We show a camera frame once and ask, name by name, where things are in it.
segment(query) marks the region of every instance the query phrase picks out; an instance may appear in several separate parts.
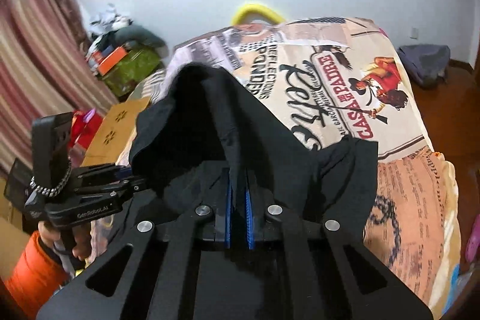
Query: silver screw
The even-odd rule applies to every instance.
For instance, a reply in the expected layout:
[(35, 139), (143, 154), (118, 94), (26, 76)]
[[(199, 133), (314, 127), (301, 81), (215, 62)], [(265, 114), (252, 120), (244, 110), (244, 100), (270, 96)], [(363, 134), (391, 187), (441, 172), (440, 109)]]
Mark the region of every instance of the silver screw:
[(280, 214), (281, 212), (283, 212), (283, 209), (280, 205), (270, 205), (268, 208), (267, 208), (267, 211), (272, 214), (273, 216), (276, 216), (278, 214)]
[(340, 229), (340, 223), (336, 220), (327, 220), (325, 222), (325, 228), (329, 231), (338, 231)]
[(200, 205), (197, 206), (197, 209), (195, 209), (195, 213), (199, 216), (207, 216), (208, 213), (210, 213), (211, 209), (207, 205)]
[(153, 224), (152, 224), (151, 221), (142, 221), (142, 222), (137, 224), (137, 229), (140, 232), (148, 232), (152, 228), (153, 228)]

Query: person's hand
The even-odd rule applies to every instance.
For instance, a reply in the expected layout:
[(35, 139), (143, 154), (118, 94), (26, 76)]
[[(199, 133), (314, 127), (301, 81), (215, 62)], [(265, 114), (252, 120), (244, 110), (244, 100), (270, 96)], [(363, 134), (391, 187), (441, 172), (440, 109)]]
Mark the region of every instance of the person's hand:
[[(77, 245), (73, 248), (72, 253), (73, 256), (80, 260), (84, 260), (88, 258), (92, 253), (92, 245), (90, 240), (92, 237), (90, 236), (90, 223), (86, 223), (82, 226), (73, 227), (73, 236), (75, 237), (75, 241)], [(41, 240), (45, 243), (47, 247), (54, 249), (53, 243), (57, 240), (60, 240), (60, 232), (57, 231), (55, 228), (48, 221), (40, 221), (38, 223), (38, 231), (40, 233)]]

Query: orange jacket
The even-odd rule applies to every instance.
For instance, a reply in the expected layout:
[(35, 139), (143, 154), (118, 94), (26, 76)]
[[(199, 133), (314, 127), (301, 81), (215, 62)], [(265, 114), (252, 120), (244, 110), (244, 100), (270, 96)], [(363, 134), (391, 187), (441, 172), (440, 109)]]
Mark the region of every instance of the orange jacket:
[(11, 277), (5, 282), (11, 296), (29, 319), (35, 319), (40, 307), (67, 278), (63, 268), (40, 247), (39, 238), (40, 234), (35, 231)]

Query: green container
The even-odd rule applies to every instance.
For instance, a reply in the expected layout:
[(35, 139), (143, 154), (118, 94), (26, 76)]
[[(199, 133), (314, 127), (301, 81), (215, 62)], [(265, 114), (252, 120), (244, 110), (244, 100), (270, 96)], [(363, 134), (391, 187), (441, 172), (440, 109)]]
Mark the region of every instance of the green container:
[(140, 46), (132, 49), (112, 69), (102, 81), (117, 96), (130, 94), (143, 79), (161, 64), (160, 56), (152, 48)]

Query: yellow tube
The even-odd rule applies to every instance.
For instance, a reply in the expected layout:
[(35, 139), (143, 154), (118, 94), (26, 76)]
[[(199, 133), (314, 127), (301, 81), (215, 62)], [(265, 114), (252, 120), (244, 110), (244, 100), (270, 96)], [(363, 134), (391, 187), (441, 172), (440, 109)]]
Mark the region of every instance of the yellow tube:
[(285, 21), (284, 17), (277, 14), (272, 9), (269, 9), (268, 7), (263, 6), (262, 4), (249, 3), (249, 4), (243, 5), (237, 10), (237, 12), (232, 18), (231, 24), (240, 25), (245, 19), (245, 17), (250, 13), (260, 14), (261, 16), (264, 16), (268, 20), (272, 21), (273, 24), (275, 25)]

